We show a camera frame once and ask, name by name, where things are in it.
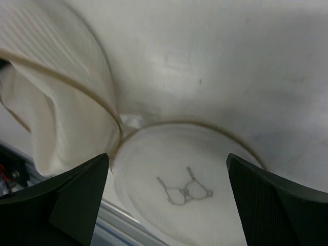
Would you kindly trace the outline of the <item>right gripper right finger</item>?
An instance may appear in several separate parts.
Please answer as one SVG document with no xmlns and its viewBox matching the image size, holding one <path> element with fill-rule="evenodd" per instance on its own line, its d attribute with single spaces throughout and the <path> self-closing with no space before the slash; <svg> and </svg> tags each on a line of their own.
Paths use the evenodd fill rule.
<svg viewBox="0 0 328 246">
<path fill-rule="evenodd" d="M 248 245 L 327 245 L 327 193 L 232 153 L 226 163 Z"/>
</svg>

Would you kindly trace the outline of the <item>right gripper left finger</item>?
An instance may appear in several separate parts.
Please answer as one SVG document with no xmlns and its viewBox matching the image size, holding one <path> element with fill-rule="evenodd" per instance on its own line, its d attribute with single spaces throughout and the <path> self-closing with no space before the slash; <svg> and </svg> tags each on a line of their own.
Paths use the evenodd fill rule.
<svg viewBox="0 0 328 246">
<path fill-rule="evenodd" d="M 1 197 L 1 245 L 90 245 L 109 158 Z"/>
</svg>

